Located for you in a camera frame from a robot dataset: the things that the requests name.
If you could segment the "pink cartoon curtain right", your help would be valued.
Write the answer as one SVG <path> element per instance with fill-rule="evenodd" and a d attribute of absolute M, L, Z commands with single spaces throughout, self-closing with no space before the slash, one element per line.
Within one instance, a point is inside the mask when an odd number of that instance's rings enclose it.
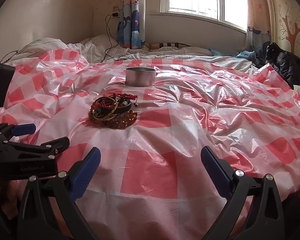
<path fill-rule="evenodd" d="M 258 57 L 265 58 L 267 46 L 271 43 L 271 26 L 268 1 L 247 1 L 247 48 L 248 50 L 253 50 Z"/>

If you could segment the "white striped duvet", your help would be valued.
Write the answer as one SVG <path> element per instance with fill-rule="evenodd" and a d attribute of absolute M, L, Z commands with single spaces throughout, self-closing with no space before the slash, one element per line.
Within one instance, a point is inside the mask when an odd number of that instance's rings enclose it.
<path fill-rule="evenodd" d="M 219 67 L 229 67 L 248 74 L 253 74 L 257 71 L 257 67 L 253 62 L 246 59 L 238 59 L 236 56 L 223 55 L 215 50 L 192 46 L 182 49 L 164 47 L 157 50 L 149 50 L 146 46 L 142 49 L 129 49 L 122 48 L 113 38 L 108 38 L 107 35 L 87 38 L 74 44 L 66 44 L 55 38 L 42 38 L 27 44 L 20 50 L 10 52 L 3 58 L 3 62 L 20 62 L 23 59 L 39 57 L 47 51 L 56 49 L 77 51 L 89 63 L 116 60 L 174 59 L 208 62 Z"/>

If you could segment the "black puffy jacket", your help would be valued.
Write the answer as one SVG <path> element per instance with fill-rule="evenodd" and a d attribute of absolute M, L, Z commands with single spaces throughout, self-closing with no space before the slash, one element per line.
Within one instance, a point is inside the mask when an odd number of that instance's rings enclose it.
<path fill-rule="evenodd" d="M 267 46 L 266 63 L 279 73 L 279 75 L 289 84 L 300 86 L 300 58 L 291 52 L 281 49 L 276 43 Z"/>

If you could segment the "pink checkered plastic sheet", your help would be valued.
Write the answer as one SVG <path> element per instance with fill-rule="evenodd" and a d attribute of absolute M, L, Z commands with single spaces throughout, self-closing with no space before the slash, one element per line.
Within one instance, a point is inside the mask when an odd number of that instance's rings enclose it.
<path fill-rule="evenodd" d="M 206 145 L 250 176 L 272 174 L 281 199 L 300 195 L 300 95 L 269 64 L 254 74 L 190 60 L 92 64 L 57 49 L 11 65 L 0 122 L 37 127 L 19 142 L 68 137 L 60 170 L 100 149 L 77 201 L 99 239 L 202 238 L 225 204 L 200 160 Z M 155 84 L 126 85 L 129 67 L 155 69 Z"/>

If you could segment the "striped pillow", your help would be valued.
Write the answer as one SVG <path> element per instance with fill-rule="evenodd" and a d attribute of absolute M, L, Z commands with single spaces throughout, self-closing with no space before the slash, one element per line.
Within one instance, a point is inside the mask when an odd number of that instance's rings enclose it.
<path fill-rule="evenodd" d="M 149 50 L 157 50 L 157 49 L 164 48 L 164 47 L 182 49 L 182 48 L 189 47 L 190 45 L 183 44 L 183 43 L 156 43 L 156 44 L 145 43 L 145 46 Z"/>

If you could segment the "round metal tin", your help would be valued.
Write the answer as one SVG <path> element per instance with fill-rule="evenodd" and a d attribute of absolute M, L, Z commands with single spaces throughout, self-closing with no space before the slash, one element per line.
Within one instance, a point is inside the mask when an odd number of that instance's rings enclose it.
<path fill-rule="evenodd" d="M 156 70 L 147 67 L 129 67 L 126 69 L 126 85 L 150 87 L 155 84 Z"/>

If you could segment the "wardrobe with tree decal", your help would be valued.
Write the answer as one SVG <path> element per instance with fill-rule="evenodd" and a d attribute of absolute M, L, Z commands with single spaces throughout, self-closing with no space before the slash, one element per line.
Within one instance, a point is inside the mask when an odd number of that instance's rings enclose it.
<path fill-rule="evenodd" d="M 273 0 L 275 33 L 280 48 L 300 58 L 300 6 L 296 0 Z"/>

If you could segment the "blue cartoon curtain left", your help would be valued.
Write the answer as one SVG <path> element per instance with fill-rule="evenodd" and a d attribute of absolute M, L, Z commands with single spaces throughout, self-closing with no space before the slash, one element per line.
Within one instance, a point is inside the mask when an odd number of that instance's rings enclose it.
<path fill-rule="evenodd" d="M 124 48 L 145 46 L 146 0 L 121 0 L 117 40 Z"/>

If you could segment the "blue plastic bag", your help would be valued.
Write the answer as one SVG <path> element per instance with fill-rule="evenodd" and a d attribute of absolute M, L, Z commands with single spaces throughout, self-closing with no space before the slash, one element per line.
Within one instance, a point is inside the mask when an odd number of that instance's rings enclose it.
<path fill-rule="evenodd" d="M 254 62 L 256 60 L 256 54 L 255 54 L 254 51 L 244 50 L 244 51 L 240 52 L 238 55 L 236 55 L 236 58 L 246 59 L 246 60 L 249 60 L 251 62 Z"/>

